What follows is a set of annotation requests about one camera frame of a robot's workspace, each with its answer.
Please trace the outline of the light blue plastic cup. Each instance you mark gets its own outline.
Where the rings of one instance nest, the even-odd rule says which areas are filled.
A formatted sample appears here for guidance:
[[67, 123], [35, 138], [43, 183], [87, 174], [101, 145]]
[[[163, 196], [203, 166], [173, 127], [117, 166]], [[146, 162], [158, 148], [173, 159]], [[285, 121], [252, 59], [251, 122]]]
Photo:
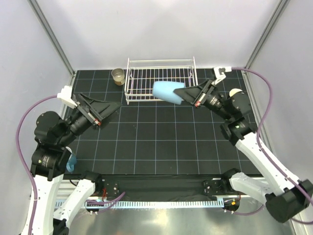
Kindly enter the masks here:
[[184, 83], [173, 81], [156, 81], [153, 84], [153, 96], [157, 99], [180, 105], [182, 98], [174, 93], [175, 89], [184, 88]]

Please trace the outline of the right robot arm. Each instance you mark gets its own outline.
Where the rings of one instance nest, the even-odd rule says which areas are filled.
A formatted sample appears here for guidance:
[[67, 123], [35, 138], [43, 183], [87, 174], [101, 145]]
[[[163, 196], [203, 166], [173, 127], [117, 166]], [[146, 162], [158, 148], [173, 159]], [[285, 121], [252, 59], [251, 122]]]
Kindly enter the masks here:
[[246, 155], [265, 178], [259, 182], [238, 169], [221, 175], [220, 188], [226, 194], [242, 192], [262, 203], [278, 222], [285, 223], [312, 202], [313, 185], [300, 180], [284, 167], [259, 138], [259, 133], [246, 120], [251, 111], [249, 97], [240, 89], [232, 89], [224, 97], [208, 80], [193, 87], [174, 89], [181, 99], [198, 108], [204, 106], [224, 119], [222, 135]]

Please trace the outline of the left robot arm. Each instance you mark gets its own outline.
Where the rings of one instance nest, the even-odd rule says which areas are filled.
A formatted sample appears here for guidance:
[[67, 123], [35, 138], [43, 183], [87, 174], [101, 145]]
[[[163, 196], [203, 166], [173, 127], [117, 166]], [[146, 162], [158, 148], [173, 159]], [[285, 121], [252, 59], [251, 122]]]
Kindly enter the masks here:
[[32, 192], [23, 235], [67, 235], [74, 217], [87, 199], [91, 195], [100, 195], [104, 189], [101, 174], [85, 171], [66, 201], [58, 210], [54, 209], [72, 155], [69, 145], [90, 128], [103, 129], [121, 103], [96, 100], [83, 94], [57, 94], [56, 97], [72, 112], [63, 119], [56, 112], [47, 111], [36, 120], [37, 147], [31, 157], [31, 167], [26, 168]]

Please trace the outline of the black white mug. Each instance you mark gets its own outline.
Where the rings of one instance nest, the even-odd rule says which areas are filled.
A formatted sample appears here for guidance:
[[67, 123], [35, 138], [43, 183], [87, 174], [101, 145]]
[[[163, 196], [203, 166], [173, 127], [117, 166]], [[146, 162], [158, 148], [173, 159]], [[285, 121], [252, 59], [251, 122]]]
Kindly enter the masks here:
[[241, 89], [234, 88], [229, 92], [229, 97], [233, 97], [236, 94], [245, 94]]

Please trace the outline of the teal flower mug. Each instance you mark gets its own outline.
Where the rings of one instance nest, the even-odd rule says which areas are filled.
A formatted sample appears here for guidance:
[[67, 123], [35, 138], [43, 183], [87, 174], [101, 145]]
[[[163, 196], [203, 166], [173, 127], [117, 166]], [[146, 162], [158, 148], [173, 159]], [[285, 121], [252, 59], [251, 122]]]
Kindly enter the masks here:
[[69, 173], [74, 172], [74, 167], [77, 164], [76, 155], [72, 152], [70, 147], [66, 147], [66, 149], [70, 152], [69, 160], [67, 161], [66, 169]]

